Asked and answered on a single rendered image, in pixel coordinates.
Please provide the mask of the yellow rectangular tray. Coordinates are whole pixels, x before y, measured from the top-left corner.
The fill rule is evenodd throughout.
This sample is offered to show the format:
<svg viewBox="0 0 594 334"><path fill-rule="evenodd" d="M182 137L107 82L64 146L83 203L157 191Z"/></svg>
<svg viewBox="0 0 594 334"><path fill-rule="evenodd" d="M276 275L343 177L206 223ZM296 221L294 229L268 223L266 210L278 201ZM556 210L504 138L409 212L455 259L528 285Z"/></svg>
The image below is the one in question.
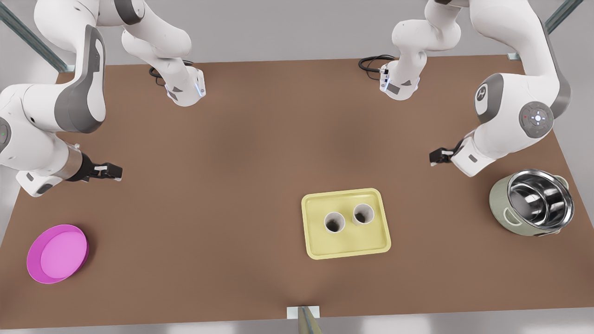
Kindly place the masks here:
<svg viewBox="0 0 594 334"><path fill-rule="evenodd" d="M373 207L375 217L367 225L355 225L355 206ZM374 188L305 195L301 201L306 252L315 260L362 256L387 252L392 247L381 194ZM329 212L341 213L346 226L340 233L328 233L324 218Z"/></svg>

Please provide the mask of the green pot with steel interior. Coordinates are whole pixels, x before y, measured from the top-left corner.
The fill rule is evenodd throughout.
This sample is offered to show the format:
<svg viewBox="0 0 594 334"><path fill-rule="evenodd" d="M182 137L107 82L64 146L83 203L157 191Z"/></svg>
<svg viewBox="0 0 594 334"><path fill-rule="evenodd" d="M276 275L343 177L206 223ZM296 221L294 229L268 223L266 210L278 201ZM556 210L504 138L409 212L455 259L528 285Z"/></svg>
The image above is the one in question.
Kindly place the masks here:
<svg viewBox="0 0 594 334"><path fill-rule="evenodd" d="M527 237L559 233L575 213L567 180L539 169L525 169L496 182L489 205L503 228Z"/></svg>

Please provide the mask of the pink round plate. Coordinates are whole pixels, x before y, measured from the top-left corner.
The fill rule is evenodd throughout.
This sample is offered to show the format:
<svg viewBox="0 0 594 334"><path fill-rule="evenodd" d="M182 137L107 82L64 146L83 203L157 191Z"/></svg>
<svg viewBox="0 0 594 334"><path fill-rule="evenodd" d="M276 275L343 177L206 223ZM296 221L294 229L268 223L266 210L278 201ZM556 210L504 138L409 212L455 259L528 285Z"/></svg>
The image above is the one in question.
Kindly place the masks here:
<svg viewBox="0 0 594 334"><path fill-rule="evenodd" d="M38 283L59 283L83 267L89 252L88 239L80 228L57 225L32 243L27 254L27 271Z"/></svg>

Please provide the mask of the silver frame post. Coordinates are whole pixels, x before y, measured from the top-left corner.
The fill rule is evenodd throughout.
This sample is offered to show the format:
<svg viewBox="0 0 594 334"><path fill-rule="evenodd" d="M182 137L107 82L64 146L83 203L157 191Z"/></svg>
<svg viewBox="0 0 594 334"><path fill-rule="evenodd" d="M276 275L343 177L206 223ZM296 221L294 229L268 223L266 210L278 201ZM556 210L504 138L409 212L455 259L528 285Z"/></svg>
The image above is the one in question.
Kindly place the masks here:
<svg viewBox="0 0 594 334"><path fill-rule="evenodd" d="M0 21L11 29L23 42L41 56L52 68L59 73L74 72L75 66L68 65L45 42L40 40L34 32L27 27L15 13L0 2Z"/></svg>
<svg viewBox="0 0 594 334"><path fill-rule="evenodd" d="M530 6L540 15L541 21L551 34L559 27L585 0L527 0Z"/></svg>
<svg viewBox="0 0 594 334"><path fill-rule="evenodd" d="M286 308L287 319L297 319L298 334L323 334L317 319L319 306L295 306Z"/></svg>

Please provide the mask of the white IKEA cup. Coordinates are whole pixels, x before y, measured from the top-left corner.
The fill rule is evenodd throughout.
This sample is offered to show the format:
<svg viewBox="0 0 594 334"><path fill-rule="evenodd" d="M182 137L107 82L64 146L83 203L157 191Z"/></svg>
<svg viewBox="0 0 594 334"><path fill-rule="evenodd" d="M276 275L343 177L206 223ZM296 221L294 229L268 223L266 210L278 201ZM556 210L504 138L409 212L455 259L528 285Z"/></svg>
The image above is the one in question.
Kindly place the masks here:
<svg viewBox="0 0 594 334"><path fill-rule="evenodd" d="M352 222L355 225L367 225L373 222L374 217L375 213L373 207L368 204L361 203L354 208Z"/></svg>
<svg viewBox="0 0 594 334"><path fill-rule="evenodd" d="M324 227L328 233L340 233L345 226L346 220L339 212L329 212L324 218Z"/></svg>

